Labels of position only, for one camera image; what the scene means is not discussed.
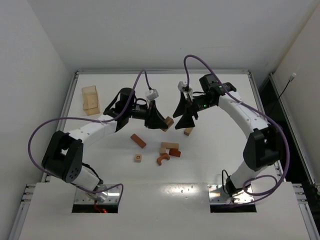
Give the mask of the light tan wood block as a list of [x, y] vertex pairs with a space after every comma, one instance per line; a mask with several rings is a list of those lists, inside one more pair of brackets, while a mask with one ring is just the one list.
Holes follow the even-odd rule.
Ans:
[[189, 136], [192, 133], [193, 129], [193, 127], [188, 127], [184, 130], [183, 134]]

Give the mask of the striped dark wood block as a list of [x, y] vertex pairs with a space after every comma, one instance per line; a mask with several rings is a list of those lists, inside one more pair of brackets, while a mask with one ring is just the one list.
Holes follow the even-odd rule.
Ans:
[[167, 128], [162, 128], [161, 130], [163, 132], [166, 132], [167, 130], [170, 129], [170, 127], [174, 124], [174, 120], [170, 117], [170, 116], [167, 116], [164, 120], [165, 124], [167, 125]]

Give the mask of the clear plastic block box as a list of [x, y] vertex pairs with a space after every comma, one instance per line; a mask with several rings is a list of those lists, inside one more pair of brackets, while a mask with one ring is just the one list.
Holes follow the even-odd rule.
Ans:
[[83, 111], [87, 116], [100, 114], [100, 102], [95, 85], [83, 87], [81, 89], [83, 98]]

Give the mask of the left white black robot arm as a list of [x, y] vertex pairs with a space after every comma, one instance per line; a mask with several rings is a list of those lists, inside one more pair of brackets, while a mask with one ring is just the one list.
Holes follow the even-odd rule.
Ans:
[[65, 183], [88, 192], [99, 191], [103, 181], [84, 166], [84, 150], [121, 130], [130, 118], [143, 120], [148, 129], [166, 129], [165, 119], [156, 106], [158, 96], [158, 91], [152, 88], [139, 104], [132, 88], [122, 88], [97, 120], [69, 132], [56, 131], [44, 154], [42, 167]]

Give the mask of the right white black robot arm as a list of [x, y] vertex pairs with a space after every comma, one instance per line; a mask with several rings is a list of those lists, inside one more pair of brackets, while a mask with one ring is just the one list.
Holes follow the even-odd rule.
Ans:
[[203, 93], [193, 96], [193, 90], [186, 82], [178, 83], [180, 100], [173, 114], [180, 117], [175, 129], [194, 128], [198, 113], [218, 106], [240, 127], [247, 142], [243, 150], [243, 162], [227, 177], [222, 189], [232, 197], [250, 184], [267, 166], [283, 157], [284, 142], [279, 130], [264, 120], [259, 113], [245, 107], [237, 89], [230, 83], [219, 84], [218, 78], [206, 74], [199, 80]]

